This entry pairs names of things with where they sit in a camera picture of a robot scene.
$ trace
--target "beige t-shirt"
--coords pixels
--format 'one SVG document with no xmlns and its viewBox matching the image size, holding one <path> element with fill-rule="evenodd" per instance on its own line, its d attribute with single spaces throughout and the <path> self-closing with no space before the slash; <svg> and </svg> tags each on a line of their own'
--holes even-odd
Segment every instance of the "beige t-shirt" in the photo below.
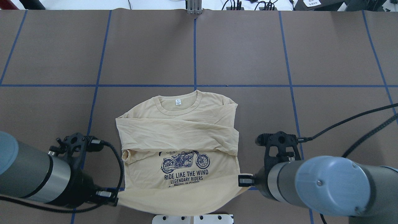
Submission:
<svg viewBox="0 0 398 224">
<path fill-rule="evenodd" d="M 197 90 L 153 97 L 118 117 L 126 184 L 119 204 L 192 216 L 245 191 L 237 178 L 236 107 L 228 97 Z"/>
</svg>

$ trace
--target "cable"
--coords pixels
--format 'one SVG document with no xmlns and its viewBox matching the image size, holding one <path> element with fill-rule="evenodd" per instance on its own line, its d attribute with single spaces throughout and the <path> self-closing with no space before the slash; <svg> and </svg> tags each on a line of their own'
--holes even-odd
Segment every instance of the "cable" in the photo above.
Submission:
<svg viewBox="0 0 398 224">
<path fill-rule="evenodd" d="M 327 223 L 326 223 L 326 220 L 325 220 L 325 217 L 324 217 L 322 214 L 320 214 L 320 216 L 321 216 L 321 219 L 322 219 L 323 224 L 327 224 Z"/>
<path fill-rule="evenodd" d="M 265 8 L 265 5 L 267 4 L 265 1 L 260 1 L 260 2 L 258 2 L 257 5 L 256 5 L 256 7 L 254 8 L 254 11 L 257 9 L 257 7 L 258 7 L 258 5 L 259 5 L 260 3 L 264 3 L 264 8 Z"/>
<path fill-rule="evenodd" d="M 117 197 L 117 194 L 120 190 L 120 186 L 122 184 L 122 180 L 123 180 L 123 173 L 124 173 L 124 167 L 123 167 L 123 161 L 121 160 L 121 158 L 119 157 L 119 154 L 117 153 L 115 147 L 113 145 L 111 145 L 109 142 L 107 141 L 101 141 L 101 143 L 105 146 L 108 146 L 109 148 L 112 149 L 113 153 L 115 154 L 116 158 L 117 158 L 117 162 L 119 163 L 119 168 L 120 168 L 120 178 L 119 178 L 119 182 L 117 184 L 116 190 L 115 190 L 115 197 Z M 36 205 L 36 204 L 32 204 L 29 202 L 25 202 L 25 201 L 21 201 L 18 199 L 13 199 L 13 198 L 9 198 L 9 197 L 4 197 L 4 196 L 0 196 L 0 200 L 4 200 L 4 201 L 8 201 L 8 202 L 13 202 L 16 204 L 20 204 L 20 205 L 24 205 L 27 207 L 31 207 L 31 208 L 37 208 L 40 210 L 44 210 L 44 211 L 49 211 L 49 212 L 58 212 L 58 213 L 82 213 L 82 212 L 88 212 L 91 210 L 94 210 L 96 208 L 101 207 L 102 205 L 106 204 L 111 198 L 107 198 L 104 201 L 100 202 L 97 205 L 94 205 L 92 207 L 89 208 L 85 208 L 85 209 L 79 209 L 79 210 L 63 210 L 63 209 L 56 209 L 56 208 L 49 208 L 49 207 L 45 207 L 45 206 L 40 206 L 40 205 Z"/>
<path fill-rule="evenodd" d="M 385 128 L 387 125 L 391 124 L 393 121 L 395 121 L 398 118 L 398 114 L 395 114 L 394 116 L 392 116 L 391 118 L 389 118 L 388 120 L 386 120 L 385 122 L 383 122 L 381 125 L 377 126 L 376 128 L 374 128 L 373 130 L 371 130 L 370 132 L 366 133 L 364 136 L 362 136 L 360 139 L 358 139 L 358 141 L 356 141 L 353 145 L 351 145 L 351 147 L 349 149 L 347 149 L 347 151 L 345 151 L 345 153 L 341 156 L 346 158 L 352 151 L 354 151 L 354 149 L 356 147 L 358 147 L 362 142 L 364 142 L 366 139 L 368 139 L 369 137 L 371 137 L 372 135 L 376 134 L 378 131 L 382 130 L 383 128 Z"/>
<path fill-rule="evenodd" d="M 222 6 L 222 9 L 221 9 L 221 10 L 224 9 L 225 5 L 226 5 L 229 1 L 230 1 L 230 0 L 226 0 L 226 1 L 225 1 L 225 3 L 224 3 L 224 5 Z"/>
<path fill-rule="evenodd" d="M 359 117 L 361 117 L 363 115 L 371 114 L 371 113 L 374 113 L 374 112 L 377 112 L 377 111 L 386 110 L 386 109 L 397 107 L 397 106 L 398 106 L 398 103 L 387 105 L 387 106 L 382 106 L 382 107 L 379 107 L 379 108 L 376 108 L 376 109 L 373 109 L 373 110 L 368 110 L 368 111 L 362 112 L 360 114 L 357 114 L 355 116 L 347 118 L 347 119 L 345 119 L 343 121 L 340 121 L 340 122 L 338 122 L 338 123 L 326 128 L 326 129 L 324 129 L 323 131 L 319 132 L 318 134 L 316 134 L 316 135 L 314 135 L 312 137 L 308 137 L 308 138 L 300 137 L 300 138 L 297 139 L 297 143 L 303 143 L 303 142 L 307 142 L 307 141 L 312 141 L 312 140 L 316 139 L 317 137 L 321 136 L 322 134 L 324 134 L 325 132 L 329 131 L 330 129 L 335 128 L 335 127 L 337 127 L 339 125 L 342 125 L 342 124 L 344 124 L 346 122 L 349 122 L 350 120 L 359 118 Z"/>
</svg>

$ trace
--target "motorcycle graphic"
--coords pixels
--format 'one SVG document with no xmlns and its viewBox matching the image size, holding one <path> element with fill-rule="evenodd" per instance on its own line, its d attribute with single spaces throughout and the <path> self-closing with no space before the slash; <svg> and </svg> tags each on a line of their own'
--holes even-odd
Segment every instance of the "motorcycle graphic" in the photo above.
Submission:
<svg viewBox="0 0 398 224">
<path fill-rule="evenodd" d="M 210 160 L 206 154 L 199 153 L 198 151 L 183 151 L 177 155 L 172 155 L 171 158 L 163 158 L 161 170 L 164 173 L 171 173 L 175 169 L 191 167 L 194 154 L 197 155 L 195 163 L 200 169 L 209 167 Z"/>
</svg>

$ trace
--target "red object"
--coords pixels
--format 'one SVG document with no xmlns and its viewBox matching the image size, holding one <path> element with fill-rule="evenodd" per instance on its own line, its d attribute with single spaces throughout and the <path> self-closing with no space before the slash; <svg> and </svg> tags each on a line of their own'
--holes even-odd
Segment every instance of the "red object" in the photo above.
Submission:
<svg viewBox="0 0 398 224">
<path fill-rule="evenodd" d="M 19 9 L 17 8 L 11 0 L 0 0 L 1 9 Z"/>
</svg>

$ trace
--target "light blue joint cap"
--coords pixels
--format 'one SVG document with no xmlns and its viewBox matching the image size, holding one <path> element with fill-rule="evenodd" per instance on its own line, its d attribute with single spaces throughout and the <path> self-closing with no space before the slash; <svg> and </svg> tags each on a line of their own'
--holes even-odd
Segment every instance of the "light blue joint cap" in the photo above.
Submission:
<svg viewBox="0 0 398 224">
<path fill-rule="evenodd" d="M 357 216 L 365 211 L 371 195 L 363 170 L 342 157 L 307 160 L 297 170 L 295 186 L 306 206 L 329 216 Z"/>
<path fill-rule="evenodd" d="M 17 140 L 8 133 L 0 132 L 0 175 L 13 164 L 17 155 Z"/>
</svg>

